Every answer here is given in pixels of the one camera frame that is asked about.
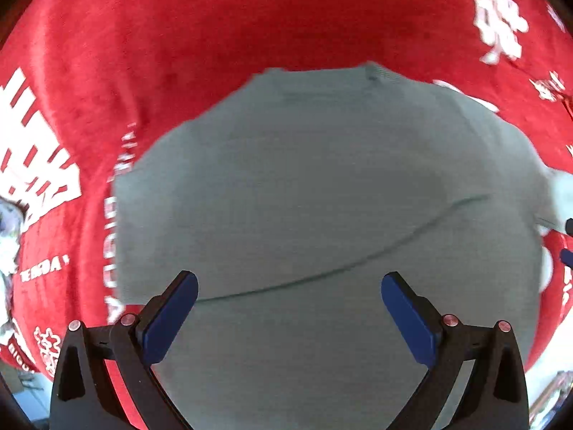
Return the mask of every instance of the red blanket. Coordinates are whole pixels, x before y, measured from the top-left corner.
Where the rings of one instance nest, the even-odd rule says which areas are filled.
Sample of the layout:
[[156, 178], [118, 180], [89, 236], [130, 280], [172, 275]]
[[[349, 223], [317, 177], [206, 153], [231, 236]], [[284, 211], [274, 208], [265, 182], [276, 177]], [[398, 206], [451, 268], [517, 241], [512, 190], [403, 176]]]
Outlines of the red blanket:
[[[573, 172], [571, 53], [545, 0], [34, 0], [0, 53], [0, 195], [29, 205], [13, 314], [31, 359], [52, 377], [71, 320], [95, 326], [125, 310], [113, 176], [252, 74], [372, 60], [442, 80]], [[545, 238], [555, 269], [527, 366], [573, 303], [558, 261], [572, 241]]]

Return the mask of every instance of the blue gripper pad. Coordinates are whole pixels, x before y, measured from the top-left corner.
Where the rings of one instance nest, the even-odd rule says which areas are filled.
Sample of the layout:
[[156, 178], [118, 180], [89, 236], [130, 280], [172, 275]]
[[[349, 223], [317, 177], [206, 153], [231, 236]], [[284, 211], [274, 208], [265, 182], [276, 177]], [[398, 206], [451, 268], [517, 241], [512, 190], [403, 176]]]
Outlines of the blue gripper pad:
[[198, 295], [197, 277], [191, 272], [181, 272], [164, 294], [152, 299], [161, 303], [141, 335], [141, 359], [145, 365], [163, 360]]
[[573, 268], [573, 252], [567, 249], [562, 249], [559, 253], [559, 258], [569, 268]]
[[380, 291], [414, 359], [432, 368], [442, 341], [439, 312], [428, 299], [417, 296], [398, 272], [382, 278]]
[[573, 218], [569, 218], [567, 221], [565, 221], [565, 232], [569, 236], [573, 236]]

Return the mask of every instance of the white chinese characters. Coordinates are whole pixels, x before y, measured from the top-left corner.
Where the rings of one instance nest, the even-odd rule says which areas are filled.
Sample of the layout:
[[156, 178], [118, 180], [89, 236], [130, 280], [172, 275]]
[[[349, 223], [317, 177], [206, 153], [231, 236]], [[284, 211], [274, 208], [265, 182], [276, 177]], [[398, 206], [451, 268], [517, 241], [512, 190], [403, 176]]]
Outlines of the white chinese characters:
[[550, 71], [550, 80], [529, 80], [531, 84], [539, 92], [539, 98], [542, 100], [549, 100], [550, 102], [557, 102], [558, 95], [565, 91], [565, 85], [559, 78], [559, 75], [555, 71]]
[[474, 25], [480, 30], [481, 40], [492, 49], [480, 58], [483, 63], [496, 65], [503, 53], [510, 59], [521, 57], [521, 45], [516, 31], [526, 33], [527, 21], [519, 15], [513, 0], [476, 0]]
[[34, 330], [34, 338], [38, 343], [39, 354], [46, 367], [46, 372], [53, 378], [56, 374], [56, 366], [61, 351], [59, 347], [61, 339], [58, 335], [54, 335], [51, 328], [47, 328], [46, 332], [42, 333], [39, 327]]
[[25, 88], [18, 68], [5, 87], [0, 86], [0, 195], [28, 206], [24, 231], [50, 210], [81, 196], [80, 170], [69, 163], [70, 155], [35, 111], [28, 111], [35, 96]]

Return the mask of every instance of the red fleece fabric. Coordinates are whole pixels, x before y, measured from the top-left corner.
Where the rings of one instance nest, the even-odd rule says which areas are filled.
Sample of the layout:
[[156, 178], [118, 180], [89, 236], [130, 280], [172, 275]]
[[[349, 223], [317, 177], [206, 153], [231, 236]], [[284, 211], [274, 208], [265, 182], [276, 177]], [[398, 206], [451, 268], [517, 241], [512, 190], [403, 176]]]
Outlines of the red fleece fabric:
[[7, 344], [0, 344], [0, 360], [15, 369], [24, 370], [24, 372], [39, 372], [28, 355], [22, 351], [14, 335]]
[[[115, 251], [113, 210], [104, 211], [104, 201], [118, 155], [136, 161], [161, 135], [266, 68], [375, 61], [415, 80], [446, 81], [497, 105], [548, 166], [573, 172], [571, 118], [529, 81], [557, 71], [573, 86], [573, 40], [545, 0], [514, 1], [529, 24], [516, 33], [522, 57], [502, 55], [490, 66], [480, 61], [490, 47], [474, 26], [475, 0], [34, 0], [0, 53], [0, 85], [21, 68], [25, 82], [12, 107], [29, 86], [35, 102], [22, 125], [41, 112], [70, 155], [62, 168], [75, 164], [81, 187], [81, 196], [48, 211], [23, 240], [13, 313], [38, 368], [50, 375], [46, 361], [54, 365], [71, 320], [105, 324], [110, 299], [116, 302], [103, 273], [110, 274]], [[557, 254], [572, 239], [545, 241]], [[61, 269], [48, 270], [54, 257]], [[557, 267], [541, 297], [528, 366], [571, 308], [571, 301], [563, 305], [567, 283]], [[120, 397], [128, 397], [125, 390]], [[128, 415], [142, 428], [133, 405]]]

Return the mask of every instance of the metal screw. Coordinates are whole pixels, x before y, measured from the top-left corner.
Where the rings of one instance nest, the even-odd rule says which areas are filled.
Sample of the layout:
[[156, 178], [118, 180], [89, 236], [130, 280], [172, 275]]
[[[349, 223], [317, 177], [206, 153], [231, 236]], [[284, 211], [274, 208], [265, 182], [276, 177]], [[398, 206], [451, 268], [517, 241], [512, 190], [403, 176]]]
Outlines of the metal screw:
[[499, 326], [500, 330], [502, 330], [504, 333], [509, 333], [511, 331], [511, 325], [505, 320], [500, 321], [497, 326]]
[[79, 320], [72, 320], [70, 322], [70, 324], [68, 325], [68, 328], [70, 331], [79, 330], [80, 327], [81, 327], [81, 321], [79, 321]]
[[135, 323], [135, 315], [134, 314], [126, 314], [123, 317], [121, 317], [121, 324], [124, 327], [128, 327], [130, 325], [133, 325]]
[[459, 323], [458, 318], [452, 314], [444, 315], [442, 320], [443, 323], [448, 325], [449, 327], [455, 327]]

